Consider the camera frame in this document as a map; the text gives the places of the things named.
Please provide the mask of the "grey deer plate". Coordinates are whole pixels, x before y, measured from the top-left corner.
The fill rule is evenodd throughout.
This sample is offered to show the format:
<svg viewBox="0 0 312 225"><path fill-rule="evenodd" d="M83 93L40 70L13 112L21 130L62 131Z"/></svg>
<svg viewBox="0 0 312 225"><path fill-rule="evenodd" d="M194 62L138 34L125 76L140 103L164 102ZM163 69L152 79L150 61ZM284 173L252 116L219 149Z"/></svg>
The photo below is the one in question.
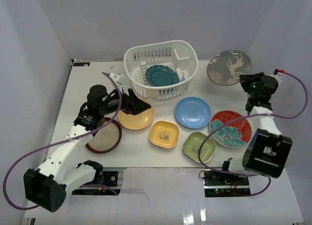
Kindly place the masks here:
<svg viewBox="0 0 312 225"><path fill-rule="evenodd" d="M252 68L250 57L238 50L223 51L207 66L208 78L215 84L230 86L240 82L240 75L248 75Z"/></svg>

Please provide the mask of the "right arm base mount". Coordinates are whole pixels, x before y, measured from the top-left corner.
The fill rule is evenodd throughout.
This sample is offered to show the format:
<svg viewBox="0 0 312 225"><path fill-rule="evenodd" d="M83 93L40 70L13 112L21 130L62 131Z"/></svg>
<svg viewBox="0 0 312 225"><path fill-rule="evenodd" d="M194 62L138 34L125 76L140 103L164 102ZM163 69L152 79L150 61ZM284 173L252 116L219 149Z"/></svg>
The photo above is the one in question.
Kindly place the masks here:
<svg viewBox="0 0 312 225"><path fill-rule="evenodd" d="M251 195L248 178L223 174L209 169L201 170L206 198L248 197Z"/></svg>

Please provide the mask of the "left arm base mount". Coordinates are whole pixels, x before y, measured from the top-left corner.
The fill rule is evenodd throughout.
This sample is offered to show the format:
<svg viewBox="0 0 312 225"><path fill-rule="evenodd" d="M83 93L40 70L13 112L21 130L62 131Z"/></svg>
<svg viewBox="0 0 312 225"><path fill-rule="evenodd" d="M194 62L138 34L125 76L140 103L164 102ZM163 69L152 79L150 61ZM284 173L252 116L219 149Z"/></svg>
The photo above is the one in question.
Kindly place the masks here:
<svg viewBox="0 0 312 225"><path fill-rule="evenodd" d="M117 196L122 185L122 172L104 171L103 180L99 186L87 184L72 192L72 195L84 196Z"/></svg>

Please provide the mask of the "square green panda plate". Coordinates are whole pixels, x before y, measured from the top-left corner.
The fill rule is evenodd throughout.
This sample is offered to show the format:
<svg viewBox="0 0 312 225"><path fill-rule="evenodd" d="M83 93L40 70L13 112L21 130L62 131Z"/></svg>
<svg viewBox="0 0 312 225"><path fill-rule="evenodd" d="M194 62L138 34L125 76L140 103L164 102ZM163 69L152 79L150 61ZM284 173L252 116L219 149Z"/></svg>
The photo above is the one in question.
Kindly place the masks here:
<svg viewBox="0 0 312 225"><path fill-rule="evenodd" d="M192 132L186 141L183 144L183 151L184 153L196 161L197 163L200 163L198 158L199 148L202 144L202 142L205 140L207 136L202 132ZM214 152L216 150L216 143L213 139L209 138L203 145L201 152L200 152L200 158L204 163L207 163L213 156Z"/></svg>

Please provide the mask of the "round yellow plate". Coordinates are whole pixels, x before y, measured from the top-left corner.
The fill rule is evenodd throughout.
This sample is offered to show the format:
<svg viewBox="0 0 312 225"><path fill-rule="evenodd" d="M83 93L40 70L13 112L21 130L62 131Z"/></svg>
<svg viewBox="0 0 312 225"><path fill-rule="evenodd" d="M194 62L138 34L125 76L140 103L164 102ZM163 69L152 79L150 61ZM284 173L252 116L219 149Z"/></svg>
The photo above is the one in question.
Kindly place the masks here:
<svg viewBox="0 0 312 225"><path fill-rule="evenodd" d="M125 114L122 111L119 111L118 113L118 120L119 123L129 129L129 130L141 130L146 128L154 119L154 108L149 103L148 100L142 99L142 101L148 103L151 108L148 110L145 110L144 112L138 114L138 115L132 115L132 114Z"/></svg>

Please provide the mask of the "red teal flower plate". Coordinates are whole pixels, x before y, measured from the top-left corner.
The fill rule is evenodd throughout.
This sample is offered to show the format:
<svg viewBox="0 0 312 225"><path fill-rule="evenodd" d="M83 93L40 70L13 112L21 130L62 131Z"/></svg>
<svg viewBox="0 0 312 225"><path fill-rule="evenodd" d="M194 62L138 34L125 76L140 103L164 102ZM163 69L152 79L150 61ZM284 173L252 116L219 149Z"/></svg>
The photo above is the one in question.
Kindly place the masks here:
<svg viewBox="0 0 312 225"><path fill-rule="evenodd" d="M223 124L241 117L239 113L223 110L214 114L209 123L209 130L214 131ZM227 148L242 148L248 144L252 137L252 128L246 119L238 120L224 126L213 134L213 138Z"/></svg>

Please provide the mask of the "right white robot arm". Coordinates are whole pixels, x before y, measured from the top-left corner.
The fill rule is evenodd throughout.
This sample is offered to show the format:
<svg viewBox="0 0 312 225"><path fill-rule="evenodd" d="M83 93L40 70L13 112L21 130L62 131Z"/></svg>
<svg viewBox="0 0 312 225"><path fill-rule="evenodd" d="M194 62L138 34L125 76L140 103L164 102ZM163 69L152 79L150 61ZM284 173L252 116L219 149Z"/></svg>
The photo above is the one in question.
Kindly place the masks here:
<svg viewBox="0 0 312 225"><path fill-rule="evenodd" d="M248 94L245 109L255 133L242 157L224 161L220 179L225 185L236 182L238 174L272 178L281 175L293 144L291 138L282 135L273 120L270 99L281 81L280 70L273 75L258 73L240 76L240 84Z"/></svg>

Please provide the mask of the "beige plate brown rim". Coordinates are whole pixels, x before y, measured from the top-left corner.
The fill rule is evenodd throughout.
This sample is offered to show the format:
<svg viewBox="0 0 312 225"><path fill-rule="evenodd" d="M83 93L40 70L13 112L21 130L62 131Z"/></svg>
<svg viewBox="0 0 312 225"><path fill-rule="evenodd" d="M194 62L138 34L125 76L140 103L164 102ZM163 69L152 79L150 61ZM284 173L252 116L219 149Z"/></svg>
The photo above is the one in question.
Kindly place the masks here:
<svg viewBox="0 0 312 225"><path fill-rule="evenodd" d="M115 149L122 138L122 129L116 120L99 130L86 144L86 148L96 154L104 154Z"/></svg>

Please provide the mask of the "teal scalloped plate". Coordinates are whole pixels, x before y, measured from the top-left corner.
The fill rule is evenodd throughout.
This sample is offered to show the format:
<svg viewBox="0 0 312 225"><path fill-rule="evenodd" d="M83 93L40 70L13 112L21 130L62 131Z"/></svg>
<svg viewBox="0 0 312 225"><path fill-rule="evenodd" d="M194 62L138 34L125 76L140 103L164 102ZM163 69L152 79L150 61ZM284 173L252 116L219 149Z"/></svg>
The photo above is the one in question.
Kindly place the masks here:
<svg viewBox="0 0 312 225"><path fill-rule="evenodd" d="M153 65L146 70L147 81L152 86L170 86L179 83L177 73L164 65Z"/></svg>

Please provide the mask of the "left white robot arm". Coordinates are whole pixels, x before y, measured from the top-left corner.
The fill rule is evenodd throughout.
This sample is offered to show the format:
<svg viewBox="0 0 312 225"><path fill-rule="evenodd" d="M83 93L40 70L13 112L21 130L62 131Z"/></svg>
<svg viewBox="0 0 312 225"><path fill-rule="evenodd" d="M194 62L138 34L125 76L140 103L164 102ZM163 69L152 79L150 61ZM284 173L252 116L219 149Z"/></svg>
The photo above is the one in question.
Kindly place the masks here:
<svg viewBox="0 0 312 225"><path fill-rule="evenodd" d="M85 184L100 185L103 180L103 166L100 163L87 160L69 171L73 160L95 136L106 115L119 111L138 115L150 108L151 105L139 99L132 89L128 93L119 89L107 93L103 85L92 86L67 139L37 169L25 172L26 199L55 212L62 206L67 194Z"/></svg>

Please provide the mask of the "square yellow panda plate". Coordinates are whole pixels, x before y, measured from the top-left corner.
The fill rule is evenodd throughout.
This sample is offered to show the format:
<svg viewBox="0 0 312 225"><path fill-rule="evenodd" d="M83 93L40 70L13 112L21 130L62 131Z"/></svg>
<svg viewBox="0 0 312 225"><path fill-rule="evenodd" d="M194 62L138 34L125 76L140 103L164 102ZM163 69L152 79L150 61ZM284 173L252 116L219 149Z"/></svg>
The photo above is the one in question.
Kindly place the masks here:
<svg viewBox="0 0 312 225"><path fill-rule="evenodd" d="M179 127L177 124L158 120L152 125L149 140L155 146L171 149L176 146L178 137Z"/></svg>

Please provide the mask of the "round blue plate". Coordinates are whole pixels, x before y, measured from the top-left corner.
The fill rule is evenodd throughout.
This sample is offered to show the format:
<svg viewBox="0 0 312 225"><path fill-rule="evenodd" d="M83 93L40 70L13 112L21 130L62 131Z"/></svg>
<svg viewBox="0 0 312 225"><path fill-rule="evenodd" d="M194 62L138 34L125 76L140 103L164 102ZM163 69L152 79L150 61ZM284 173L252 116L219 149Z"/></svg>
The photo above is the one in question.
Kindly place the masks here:
<svg viewBox="0 0 312 225"><path fill-rule="evenodd" d="M199 129L210 122L212 112L204 100L197 97L186 97L176 104L175 117L184 127Z"/></svg>

